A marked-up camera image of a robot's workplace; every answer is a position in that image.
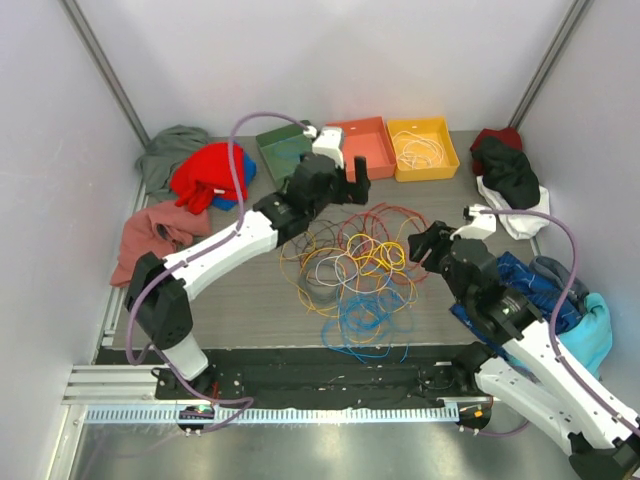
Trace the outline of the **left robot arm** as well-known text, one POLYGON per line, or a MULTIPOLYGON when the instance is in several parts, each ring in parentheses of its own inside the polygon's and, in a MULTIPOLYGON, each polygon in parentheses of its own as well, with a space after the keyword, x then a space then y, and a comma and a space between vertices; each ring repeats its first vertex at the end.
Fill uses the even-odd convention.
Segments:
POLYGON ((213 385, 209 361, 193 334, 191 302, 213 282, 248 260, 275 250, 308 230, 330 204, 364 205, 371 182, 363 156, 355 179, 326 155, 303 155, 284 186, 263 197, 229 227, 164 258, 149 252, 136 263, 125 306, 161 357, 179 373, 190 398, 213 385))

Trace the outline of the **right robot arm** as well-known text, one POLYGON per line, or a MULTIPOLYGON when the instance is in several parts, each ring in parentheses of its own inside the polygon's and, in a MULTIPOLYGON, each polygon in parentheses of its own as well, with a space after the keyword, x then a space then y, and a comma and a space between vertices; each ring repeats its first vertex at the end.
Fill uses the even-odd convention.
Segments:
POLYGON ((561 345, 554 327, 520 292, 503 284, 477 221, 443 222, 408 238, 412 262, 440 275, 472 326, 490 344, 466 347, 451 371, 457 391, 496 397, 544 432, 581 479, 639 475, 639 415, 607 390, 561 345), (493 352, 501 346, 528 370, 521 374, 493 352))

